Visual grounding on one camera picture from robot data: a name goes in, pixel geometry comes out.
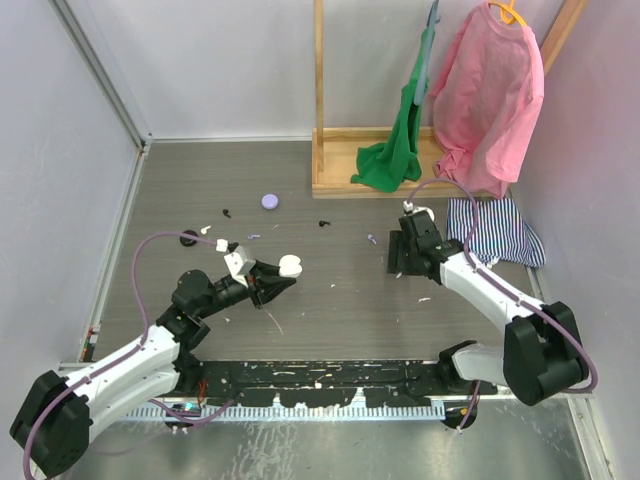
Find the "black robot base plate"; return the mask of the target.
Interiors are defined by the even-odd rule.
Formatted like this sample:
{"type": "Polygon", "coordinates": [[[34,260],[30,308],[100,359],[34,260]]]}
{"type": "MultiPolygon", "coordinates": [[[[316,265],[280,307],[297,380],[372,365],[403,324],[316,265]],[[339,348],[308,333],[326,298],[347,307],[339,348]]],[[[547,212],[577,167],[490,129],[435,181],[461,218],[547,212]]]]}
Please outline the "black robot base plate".
{"type": "Polygon", "coordinates": [[[429,406],[436,396],[467,397],[474,384],[423,360],[205,361],[178,380],[169,397],[204,395],[246,407],[345,407],[358,392],[365,406],[429,406]]]}

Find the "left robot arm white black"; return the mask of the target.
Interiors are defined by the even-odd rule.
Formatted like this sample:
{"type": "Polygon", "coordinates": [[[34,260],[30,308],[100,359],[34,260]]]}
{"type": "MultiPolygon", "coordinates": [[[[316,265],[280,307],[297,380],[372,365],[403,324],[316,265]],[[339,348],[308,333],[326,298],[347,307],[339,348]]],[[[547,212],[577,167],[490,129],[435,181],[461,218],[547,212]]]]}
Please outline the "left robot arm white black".
{"type": "Polygon", "coordinates": [[[201,270],[177,281],[170,307],[129,344],[87,367],[37,377],[9,430],[22,448],[22,468],[47,478],[69,470],[112,423],[138,405],[174,392],[194,393],[201,364],[193,350],[208,335],[205,320],[245,300],[261,308],[293,286],[301,260],[285,255],[271,265],[226,255],[228,275],[213,282],[201,270]]]}

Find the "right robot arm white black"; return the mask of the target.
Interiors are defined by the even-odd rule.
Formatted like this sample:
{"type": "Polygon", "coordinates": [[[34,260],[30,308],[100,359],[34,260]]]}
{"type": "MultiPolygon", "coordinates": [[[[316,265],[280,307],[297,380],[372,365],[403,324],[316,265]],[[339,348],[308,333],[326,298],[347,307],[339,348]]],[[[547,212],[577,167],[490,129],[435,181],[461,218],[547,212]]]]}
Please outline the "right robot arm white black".
{"type": "Polygon", "coordinates": [[[459,394],[481,381],[504,386],[532,406],[590,378],[571,308],[515,289],[462,242],[443,239],[431,209],[403,204],[399,227],[389,236],[387,271],[425,277],[457,293],[502,336],[499,347],[465,341],[440,353],[438,379],[447,392],[459,394]]]}

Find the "white earbud charging case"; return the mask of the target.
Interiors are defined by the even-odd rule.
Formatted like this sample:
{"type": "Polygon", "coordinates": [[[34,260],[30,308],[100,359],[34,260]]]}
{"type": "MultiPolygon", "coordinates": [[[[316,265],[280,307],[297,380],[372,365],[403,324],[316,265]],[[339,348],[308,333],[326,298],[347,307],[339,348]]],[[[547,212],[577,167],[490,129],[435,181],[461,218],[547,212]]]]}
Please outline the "white earbud charging case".
{"type": "Polygon", "coordinates": [[[303,271],[301,259],[292,254],[284,255],[279,261],[279,276],[297,279],[303,271]]]}

